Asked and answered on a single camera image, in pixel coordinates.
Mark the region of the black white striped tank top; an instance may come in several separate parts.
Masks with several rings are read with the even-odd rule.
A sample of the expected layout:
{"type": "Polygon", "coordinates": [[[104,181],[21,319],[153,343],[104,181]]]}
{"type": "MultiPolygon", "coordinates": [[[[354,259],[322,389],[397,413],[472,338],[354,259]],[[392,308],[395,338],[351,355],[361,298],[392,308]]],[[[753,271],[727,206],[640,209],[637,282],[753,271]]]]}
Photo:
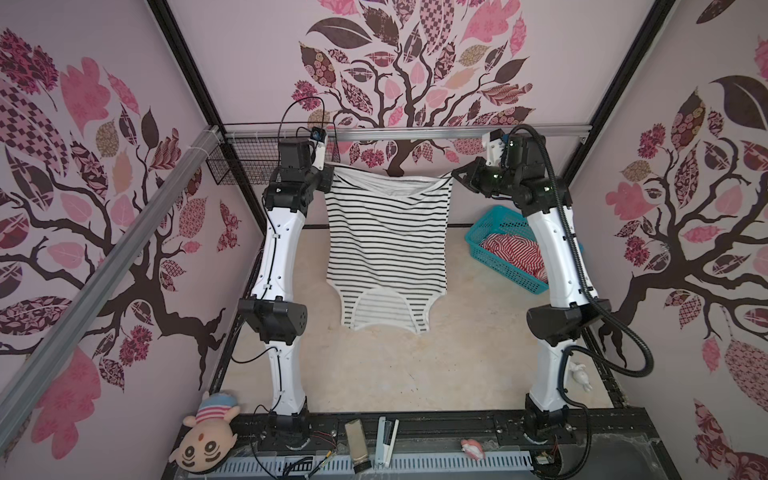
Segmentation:
{"type": "Polygon", "coordinates": [[[428,331],[431,307],[447,292],[452,189],[449,177],[335,172],[325,196],[327,281],[340,297],[344,326],[428,331]]]}

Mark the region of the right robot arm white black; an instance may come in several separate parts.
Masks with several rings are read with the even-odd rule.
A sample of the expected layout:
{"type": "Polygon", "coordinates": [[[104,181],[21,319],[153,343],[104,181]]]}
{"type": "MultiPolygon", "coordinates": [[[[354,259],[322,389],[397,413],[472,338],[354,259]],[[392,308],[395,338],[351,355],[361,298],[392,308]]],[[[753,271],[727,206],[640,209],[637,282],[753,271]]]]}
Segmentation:
{"type": "Polygon", "coordinates": [[[484,134],[481,145],[484,153],[454,170],[453,178],[471,192],[514,203],[532,230],[548,276],[548,304],[527,313],[540,349],[523,416],[527,439],[543,444],[568,422],[573,407],[564,396],[570,357],[603,303],[582,264],[570,194],[554,172],[543,136],[521,124],[510,132],[484,134]]]}

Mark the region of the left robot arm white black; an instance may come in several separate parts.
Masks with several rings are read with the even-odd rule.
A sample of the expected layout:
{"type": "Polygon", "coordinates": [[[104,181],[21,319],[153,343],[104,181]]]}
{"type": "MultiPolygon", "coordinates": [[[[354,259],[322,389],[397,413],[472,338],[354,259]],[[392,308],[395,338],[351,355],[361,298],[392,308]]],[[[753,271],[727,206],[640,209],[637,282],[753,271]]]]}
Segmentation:
{"type": "Polygon", "coordinates": [[[238,313],[258,334],[269,359],[273,400],[267,408],[267,430],[298,448],[310,438],[299,355],[308,309],[294,301],[293,273],[309,206],[325,184],[326,143],[283,139],[277,150],[278,163],[263,192],[267,224],[262,261],[251,293],[238,303],[238,313]]]}

